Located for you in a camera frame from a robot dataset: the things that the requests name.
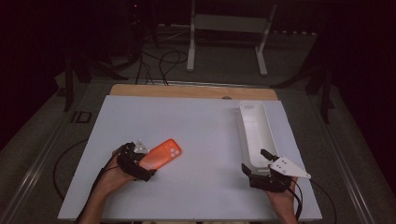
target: orange phone case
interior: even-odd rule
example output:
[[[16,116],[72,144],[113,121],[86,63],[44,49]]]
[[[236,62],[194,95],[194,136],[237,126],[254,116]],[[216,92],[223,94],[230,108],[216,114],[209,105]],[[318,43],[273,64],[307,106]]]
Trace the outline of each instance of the orange phone case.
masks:
[[[158,170],[169,161],[181,155],[181,148],[175,140],[168,139],[152,149],[140,162],[139,165],[146,170]]]

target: gray floor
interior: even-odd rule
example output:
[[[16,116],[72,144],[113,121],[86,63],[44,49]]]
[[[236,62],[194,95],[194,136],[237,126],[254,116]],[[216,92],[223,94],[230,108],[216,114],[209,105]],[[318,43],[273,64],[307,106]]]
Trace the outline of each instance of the gray floor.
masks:
[[[171,46],[187,51],[186,36],[179,36]],[[259,76],[253,48],[232,48],[203,41],[197,47],[194,72],[186,72],[186,64],[178,64],[167,76],[170,84],[227,85],[266,88],[294,76],[314,36],[271,34],[264,51],[268,77]],[[161,57],[169,49],[145,52]],[[172,54],[166,60],[176,60]],[[158,60],[145,55],[154,83],[162,84]],[[169,64],[163,65],[166,71]],[[129,77],[124,83],[134,83],[138,64],[121,71]],[[2,223],[70,223],[58,220],[62,205],[52,184],[53,167],[61,154],[77,142],[90,136],[96,116],[111,86],[118,81],[93,71],[89,85],[78,85],[76,103],[71,111],[92,112],[90,123],[70,123],[72,113],[64,113],[64,98],[51,97],[25,124],[0,154],[0,212]],[[143,70],[139,83],[146,82]],[[337,223],[395,223],[396,200],[376,166],[353,118],[347,111],[337,89],[332,88],[334,109],[330,110],[330,125],[318,115],[318,96],[304,92],[306,80],[284,90],[276,90],[285,106],[290,126],[306,166],[313,179],[331,197]],[[60,190],[65,193],[78,165],[86,142],[64,155],[55,174]],[[331,202],[314,187],[323,219],[312,223],[334,223]]]

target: white tabletop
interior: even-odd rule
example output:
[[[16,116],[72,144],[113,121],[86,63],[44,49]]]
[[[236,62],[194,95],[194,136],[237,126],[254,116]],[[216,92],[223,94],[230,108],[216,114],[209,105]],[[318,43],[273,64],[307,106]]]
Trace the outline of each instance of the white tabletop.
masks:
[[[276,219],[264,192],[242,173],[236,123],[238,100],[107,96],[58,218],[75,219],[93,180],[121,145],[141,139],[148,148],[173,138],[183,154],[149,182],[135,181],[112,195],[105,219],[270,220]],[[279,101],[265,101],[279,155],[304,168],[286,113]],[[320,219],[311,185],[300,220]]]

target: dark background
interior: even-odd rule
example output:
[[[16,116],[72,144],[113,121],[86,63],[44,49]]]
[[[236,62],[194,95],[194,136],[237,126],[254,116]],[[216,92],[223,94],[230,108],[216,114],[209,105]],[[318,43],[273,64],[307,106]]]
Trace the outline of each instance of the dark background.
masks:
[[[396,6],[391,1],[278,5],[272,30],[319,33],[310,63],[325,63],[390,186],[396,189]],[[260,15],[231,2],[202,1],[200,10]],[[2,1],[0,148],[57,91],[64,46],[72,40],[92,55],[106,55],[90,1]],[[190,22],[190,2],[159,1],[158,22]]]

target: smartphone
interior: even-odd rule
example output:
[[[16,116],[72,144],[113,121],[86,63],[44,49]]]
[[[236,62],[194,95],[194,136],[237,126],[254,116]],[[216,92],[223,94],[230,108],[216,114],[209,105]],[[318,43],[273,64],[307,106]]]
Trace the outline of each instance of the smartphone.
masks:
[[[146,170],[158,170],[169,161],[179,157],[181,148],[173,139],[168,139],[152,149],[140,162],[139,165]]]

